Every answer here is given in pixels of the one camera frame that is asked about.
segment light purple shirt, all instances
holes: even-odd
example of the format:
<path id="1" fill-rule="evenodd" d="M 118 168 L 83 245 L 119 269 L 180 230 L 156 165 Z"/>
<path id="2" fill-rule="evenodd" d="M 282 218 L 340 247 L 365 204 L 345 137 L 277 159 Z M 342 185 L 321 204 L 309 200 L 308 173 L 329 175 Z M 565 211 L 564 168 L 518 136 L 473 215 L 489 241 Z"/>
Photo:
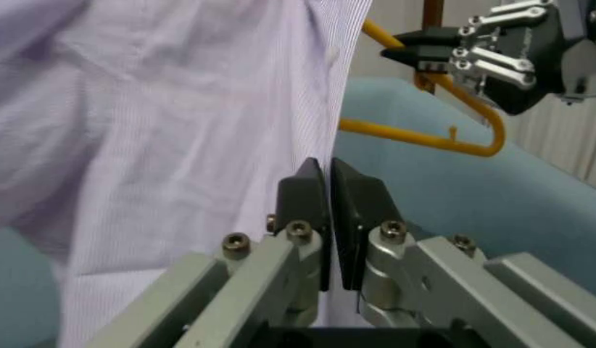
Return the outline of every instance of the light purple shirt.
<path id="1" fill-rule="evenodd" d="M 263 235 L 326 164 L 370 0 L 0 1 L 0 227 L 80 347 L 181 255 Z"/>

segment gray metal frame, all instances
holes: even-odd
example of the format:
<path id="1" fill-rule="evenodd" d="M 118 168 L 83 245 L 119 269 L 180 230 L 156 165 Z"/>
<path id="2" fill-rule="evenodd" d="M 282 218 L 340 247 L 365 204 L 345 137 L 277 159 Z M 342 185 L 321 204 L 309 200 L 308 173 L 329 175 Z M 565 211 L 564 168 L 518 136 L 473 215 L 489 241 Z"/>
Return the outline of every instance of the gray metal frame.
<path id="1" fill-rule="evenodd" d="M 223 263 L 188 254 L 103 327 L 87 347 L 171 347 L 227 279 Z"/>
<path id="2" fill-rule="evenodd" d="M 407 322 L 405 311 L 415 323 L 449 327 L 461 320 L 474 328 L 492 347 L 581 347 L 538 310 L 522 300 L 448 240 L 436 237 L 412 243 L 390 244 L 377 229 L 369 235 L 368 261 L 398 287 L 389 298 L 387 310 L 373 306 L 366 318 L 390 323 L 391 316 Z M 363 299 L 381 282 L 365 277 Z"/>

